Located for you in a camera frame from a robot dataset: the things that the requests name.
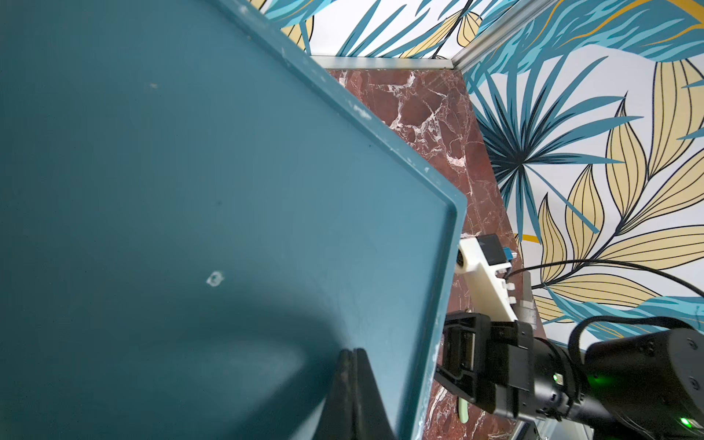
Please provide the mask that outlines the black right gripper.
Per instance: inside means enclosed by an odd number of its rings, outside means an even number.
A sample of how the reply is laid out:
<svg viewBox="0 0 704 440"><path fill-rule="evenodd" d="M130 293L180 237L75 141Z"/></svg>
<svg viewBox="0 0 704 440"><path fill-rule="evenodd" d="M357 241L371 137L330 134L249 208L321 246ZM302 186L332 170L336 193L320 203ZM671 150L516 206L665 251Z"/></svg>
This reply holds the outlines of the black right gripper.
<svg viewBox="0 0 704 440"><path fill-rule="evenodd" d="M583 403L583 379L564 348L535 337L527 323L481 313L447 315L434 379L454 396L513 420L561 421Z"/></svg>

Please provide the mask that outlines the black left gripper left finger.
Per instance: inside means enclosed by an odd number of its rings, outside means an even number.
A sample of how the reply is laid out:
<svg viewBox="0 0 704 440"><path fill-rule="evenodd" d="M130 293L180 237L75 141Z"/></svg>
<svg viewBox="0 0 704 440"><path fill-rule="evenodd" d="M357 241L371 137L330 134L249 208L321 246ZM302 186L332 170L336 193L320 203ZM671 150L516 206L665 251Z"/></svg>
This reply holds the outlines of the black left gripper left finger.
<svg viewBox="0 0 704 440"><path fill-rule="evenodd" d="M354 351L340 352L333 381L324 401L313 439L356 439L357 358Z"/></svg>

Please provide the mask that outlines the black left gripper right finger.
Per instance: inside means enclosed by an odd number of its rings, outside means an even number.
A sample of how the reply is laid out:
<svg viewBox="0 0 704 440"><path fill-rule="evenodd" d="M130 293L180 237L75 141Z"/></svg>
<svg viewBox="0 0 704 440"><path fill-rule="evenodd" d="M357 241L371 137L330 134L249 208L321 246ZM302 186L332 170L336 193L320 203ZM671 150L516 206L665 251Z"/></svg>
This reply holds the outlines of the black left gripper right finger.
<svg viewBox="0 0 704 440"><path fill-rule="evenodd" d="M395 435L385 412L370 359L362 348L354 350L356 361L354 438L390 439Z"/></svg>

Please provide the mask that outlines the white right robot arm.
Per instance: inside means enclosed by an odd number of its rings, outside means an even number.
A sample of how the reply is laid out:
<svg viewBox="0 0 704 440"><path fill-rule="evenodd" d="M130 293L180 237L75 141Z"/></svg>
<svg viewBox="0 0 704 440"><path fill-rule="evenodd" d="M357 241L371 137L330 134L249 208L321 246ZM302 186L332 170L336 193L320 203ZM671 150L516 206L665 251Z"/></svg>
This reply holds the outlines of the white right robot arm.
<svg viewBox="0 0 704 440"><path fill-rule="evenodd" d="M487 413L597 439L703 436L703 335L671 317L592 317L557 346L526 323L451 313L434 378Z"/></svg>

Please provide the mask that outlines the teal and yellow drawer cabinet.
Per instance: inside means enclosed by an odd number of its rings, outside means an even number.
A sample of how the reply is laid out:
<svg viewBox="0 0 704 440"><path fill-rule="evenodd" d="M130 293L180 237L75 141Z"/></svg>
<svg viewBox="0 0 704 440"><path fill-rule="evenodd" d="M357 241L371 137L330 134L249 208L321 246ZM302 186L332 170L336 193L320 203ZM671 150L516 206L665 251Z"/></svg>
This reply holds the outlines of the teal and yellow drawer cabinet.
<svg viewBox="0 0 704 440"><path fill-rule="evenodd" d="M1 5L1 436L418 439L467 201L244 1Z"/></svg>

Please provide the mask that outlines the aluminium corner post right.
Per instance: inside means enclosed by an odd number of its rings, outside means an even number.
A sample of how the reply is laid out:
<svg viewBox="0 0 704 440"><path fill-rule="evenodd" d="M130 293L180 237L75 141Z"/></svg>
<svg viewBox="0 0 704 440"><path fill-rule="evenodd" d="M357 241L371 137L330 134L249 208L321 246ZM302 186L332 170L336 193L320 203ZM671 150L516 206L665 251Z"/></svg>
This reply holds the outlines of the aluminium corner post right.
<svg viewBox="0 0 704 440"><path fill-rule="evenodd" d="M453 69L467 72L487 54L498 49L525 25L557 3L557 0L518 1L451 59Z"/></svg>

